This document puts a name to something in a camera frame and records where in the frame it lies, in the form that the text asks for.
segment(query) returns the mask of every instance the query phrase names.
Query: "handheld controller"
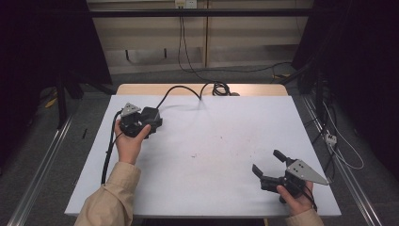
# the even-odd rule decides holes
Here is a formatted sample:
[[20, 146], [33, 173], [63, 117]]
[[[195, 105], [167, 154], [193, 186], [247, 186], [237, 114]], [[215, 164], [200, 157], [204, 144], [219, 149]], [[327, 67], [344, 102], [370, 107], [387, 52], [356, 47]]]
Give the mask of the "handheld controller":
[[128, 137], [136, 137], [144, 126], [149, 124], [151, 131], [145, 137], [148, 138], [162, 125], [162, 118], [157, 108], [146, 106], [141, 113], [140, 110], [140, 107], [127, 103], [120, 113], [120, 130]]
[[[261, 179], [262, 190], [278, 193], [277, 186], [284, 186], [294, 198], [297, 198], [302, 194], [303, 188], [306, 184], [305, 180], [322, 185], [328, 185], [328, 181], [326, 179], [320, 176], [302, 160], [286, 157], [278, 150], [275, 150], [273, 155], [281, 162], [285, 162], [287, 169], [284, 176], [273, 178], [263, 176], [263, 172], [255, 164], [253, 164], [252, 172], [255, 173], [259, 179]], [[279, 201], [285, 203], [285, 200], [282, 197], [279, 197]]]

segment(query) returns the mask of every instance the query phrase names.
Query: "sleeve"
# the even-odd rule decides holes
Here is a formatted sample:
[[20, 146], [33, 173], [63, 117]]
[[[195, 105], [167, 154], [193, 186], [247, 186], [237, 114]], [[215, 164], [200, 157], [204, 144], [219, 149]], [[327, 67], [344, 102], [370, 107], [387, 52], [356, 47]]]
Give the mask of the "sleeve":
[[285, 219], [288, 226], [323, 226], [323, 221], [320, 219], [319, 215], [314, 211], [314, 209], [310, 209], [302, 214], [292, 216], [290, 218]]
[[90, 195], [75, 225], [131, 225], [140, 169], [118, 162], [107, 182]]

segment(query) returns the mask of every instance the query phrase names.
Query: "metal frame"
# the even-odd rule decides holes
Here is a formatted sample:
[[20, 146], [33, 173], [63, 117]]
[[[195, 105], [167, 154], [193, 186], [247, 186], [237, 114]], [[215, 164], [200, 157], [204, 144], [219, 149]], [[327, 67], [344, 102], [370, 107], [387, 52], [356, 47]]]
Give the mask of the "metal frame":
[[81, 10], [52, 10], [39, 9], [38, 15], [53, 17], [306, 17], [306, 16], [330, 16], [338, 13], [330, 8], [244, 8], [244, 9], [94, 9]]

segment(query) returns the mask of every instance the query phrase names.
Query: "human hand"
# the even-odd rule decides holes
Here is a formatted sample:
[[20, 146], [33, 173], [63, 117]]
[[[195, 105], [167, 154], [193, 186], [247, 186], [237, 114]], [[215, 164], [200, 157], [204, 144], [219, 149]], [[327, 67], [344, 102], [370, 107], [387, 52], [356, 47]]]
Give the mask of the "human hand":
[[115, 123], [114, 132], [117, 136], [117, 148], [120, 162], [134, 165], [141, 150], [141, 142], [150, 132], [151, 126], [146, 125], [136, 137], [127, 137], [120, 130], [120, 120]]
[[[311, 197], [311, 192], [313, 190], [313, 183], [307, 181], [306, 187], [304, 187], [304, 192], [307, 193]], [[281, 197], [287, 202], [290, 206], [290, 216], [295, 216], [306, 212], [312, 209], [311, 201], [306, 198], [303, 194], [298, 198], [294, 198], [284, 186], [277, 186], [277, 191], [281, 195]]]

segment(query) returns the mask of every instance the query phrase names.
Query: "white tabletop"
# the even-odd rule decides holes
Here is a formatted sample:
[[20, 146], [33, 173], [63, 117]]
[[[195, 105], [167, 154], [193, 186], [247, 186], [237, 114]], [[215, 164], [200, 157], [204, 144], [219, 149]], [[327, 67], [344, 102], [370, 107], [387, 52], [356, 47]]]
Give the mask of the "white tabletop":
[[[112, 119], [127, 102], [155, 107], [163, 96], [113, 96], [105, 112], [67, 215], [77, 216], [100, 186]], [[261, 190], [252, 173], [280, 177], [285, 164], [275, 149], [300, 158], [325, 175], [289, 96], [168, 96], [160, 107], [164, 124], [143, 142], [136, 165], [142, 174], [135, 215], [143, 218], [269, 218], [288, 215], [276, 193]], [[111, 156], [108, 174], [118, 160]], [[329, 186], [313, 190], [320, 216], [339, 216]]]

